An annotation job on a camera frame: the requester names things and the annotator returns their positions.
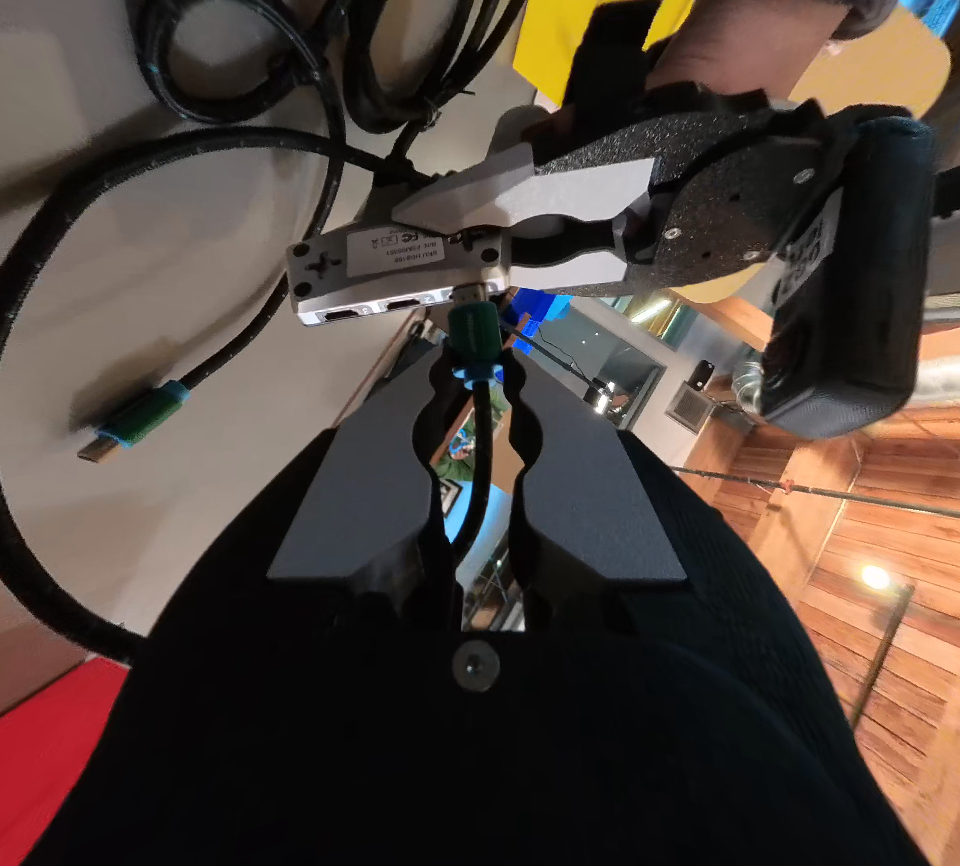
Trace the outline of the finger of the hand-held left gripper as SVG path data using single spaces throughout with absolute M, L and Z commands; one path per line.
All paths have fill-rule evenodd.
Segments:
M 626 225 L 624 215 L 594 222 L 542 215 L 512 226 L 510 284 L 549 292 L 624 280 Z
M 520 143 L 402 200 L 391 219 L 438 234 L 478 226 L 511 228 L 540 216 L 606 221 L 646 193 L 654 167 L 648 158 L 538 173 L 532 145 Z

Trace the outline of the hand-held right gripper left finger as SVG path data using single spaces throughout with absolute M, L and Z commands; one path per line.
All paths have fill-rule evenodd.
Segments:
M 273 582 L 450 582 L 452 558 L 417 422 L 436 396 L 430 347 L 347 417 L 273 558 Z

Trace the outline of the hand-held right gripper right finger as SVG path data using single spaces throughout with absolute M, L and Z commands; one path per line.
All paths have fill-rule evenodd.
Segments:
M 688 577 L 620 433 L 523 354 L 504 357 L 514 485 L 510 562 L 523 588 L 675 586 Z

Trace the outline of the silver hdmi hub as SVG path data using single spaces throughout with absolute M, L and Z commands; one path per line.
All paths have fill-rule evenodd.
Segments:
M 457 289 L 488 295 L 510 284 L 503 230 L 471 227 L 442 235 L 411 225 L 356 222 L 287 251 L 295 314 L 306 326 L 450 303 Z

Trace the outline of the person's left hand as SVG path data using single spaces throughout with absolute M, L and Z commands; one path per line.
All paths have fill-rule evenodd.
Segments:
M 646 80 L 787 99 L 850 8 L 828 0 L 696 0 Z

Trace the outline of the blue plastic bin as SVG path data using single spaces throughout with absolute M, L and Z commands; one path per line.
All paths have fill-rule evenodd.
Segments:
M 518 316 L 528 315 L 536 323 L 561 320 L 570 312 L 573 296 L 550 294 L 528 288 L 519 289 L 510 302 Z

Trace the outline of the black tripod light stand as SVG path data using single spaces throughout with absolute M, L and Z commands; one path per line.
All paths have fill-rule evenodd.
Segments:
M 501 332 L 507 337 L 513 351 L 544 367 L 549 374 L 577 393 L 598 415 L 615 421 L 624 407 L 629 405 L 630 394 L 623 392 L 613 380 L 597 374 L 589 375 L 571 347 L 550 340 L 538 325 L 528 331 L 529 323 L 529 320 L 499 318 Z

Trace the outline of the black ceiling rod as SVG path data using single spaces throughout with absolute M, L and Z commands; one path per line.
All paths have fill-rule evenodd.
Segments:
M 870 666 L 860 685 L 857 698 L 852 704 L 850 717 L 848 718 L 852 731 L 858 730 L 866 707 L 875 691 L 874 688 L 876 687 L 886 659 L 893 647 L 894 640 L 912 603 L 915 591 L 916 585 L 909 583 L 899 585 L 894 592 L 894 603 L 887 618 L 881 641 L 870 661 Z

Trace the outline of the red plastic bin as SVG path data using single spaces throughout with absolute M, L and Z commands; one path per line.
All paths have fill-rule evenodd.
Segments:
M 90 659 L 1 719 L 1 863 L 18 865 L 76 784 L 127 668 Z

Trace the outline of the grey wall vent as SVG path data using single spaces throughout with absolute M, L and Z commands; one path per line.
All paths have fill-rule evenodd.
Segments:
M 704 391 L 683 382 L 671 398 L 664 414 L 674 423 L 698 436 L 716 410 L 716 402 Z

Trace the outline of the silver air duct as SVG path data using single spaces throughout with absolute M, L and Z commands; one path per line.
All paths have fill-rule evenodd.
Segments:
M 757 413 L 761 407 L 762 387 L 762 355 L 751 351 L 734 366 L 731 389 L 741 407 Z

